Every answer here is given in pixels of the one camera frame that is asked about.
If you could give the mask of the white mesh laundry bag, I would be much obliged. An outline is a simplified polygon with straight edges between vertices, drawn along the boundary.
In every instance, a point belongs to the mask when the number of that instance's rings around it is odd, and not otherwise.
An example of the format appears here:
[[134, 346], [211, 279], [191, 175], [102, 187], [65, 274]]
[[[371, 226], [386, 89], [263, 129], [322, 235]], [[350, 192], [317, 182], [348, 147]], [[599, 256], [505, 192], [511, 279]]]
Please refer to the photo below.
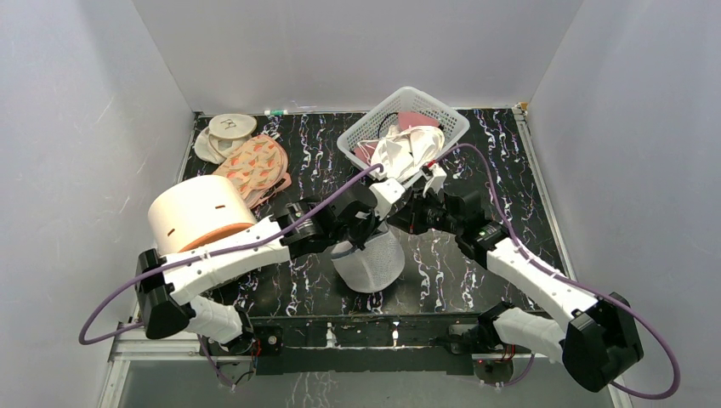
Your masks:
[[334, 246], [330, 258], [345, 284], [360, 293], [380, 292], [390, 286], [405, 268], [402, 246], [386, 223], [379, 226], [364, 249], [349, 241]]

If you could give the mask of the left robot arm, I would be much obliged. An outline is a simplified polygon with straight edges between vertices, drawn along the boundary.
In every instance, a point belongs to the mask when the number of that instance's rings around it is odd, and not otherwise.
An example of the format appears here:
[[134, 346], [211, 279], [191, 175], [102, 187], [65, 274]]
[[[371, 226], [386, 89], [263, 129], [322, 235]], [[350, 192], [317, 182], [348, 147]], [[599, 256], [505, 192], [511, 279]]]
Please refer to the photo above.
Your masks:
[[247, 312], [207, 297], [207, 292], [249, 272], [283, 264], [344, 244], [366, 250], [404, 188], [395, 180], [345, 184], [321, 200], [306, 197], [275, 215], [218, 241], [183, 252], [139, 256], [136, 295], [146, 338], [181, 332], [212, 340], [231, 354], [244, 354], [256, 333]]

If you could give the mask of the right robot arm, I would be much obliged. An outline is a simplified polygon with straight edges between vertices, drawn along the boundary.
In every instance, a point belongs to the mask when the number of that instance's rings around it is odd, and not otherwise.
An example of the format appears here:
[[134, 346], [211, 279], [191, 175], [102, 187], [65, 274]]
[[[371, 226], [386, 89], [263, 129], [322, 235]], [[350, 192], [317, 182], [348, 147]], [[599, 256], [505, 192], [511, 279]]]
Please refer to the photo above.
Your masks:
[[503, 302], [478, 318], [469, 339], [491, 352], [519, 345], [563, 364], [588, 391], [598, 392], [644, 358], [638, 329], [617, 293], [591, 295], [546, 274], [514, 244], [507, 227], [485, 215], [479, 193], [466, 196], [412, 192], [389, 224], [408, 234], [439, 230], [454, 236], [462, 254], [512, 283], [539, 304], [546, 317]]

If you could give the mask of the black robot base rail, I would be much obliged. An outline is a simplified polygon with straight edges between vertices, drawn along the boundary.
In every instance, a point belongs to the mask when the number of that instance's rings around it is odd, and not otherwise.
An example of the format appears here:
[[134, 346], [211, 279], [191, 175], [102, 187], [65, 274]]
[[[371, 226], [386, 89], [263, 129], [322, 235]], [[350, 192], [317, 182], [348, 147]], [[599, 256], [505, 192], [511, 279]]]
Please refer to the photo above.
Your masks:
[[203, 340], [232, 382], [311, 371], [439, 371], [504, 383], [518, 373], [519, 349], [487, 346], [475, 314], [360, 314], [252, 320], [255, 343], [241, 352]]

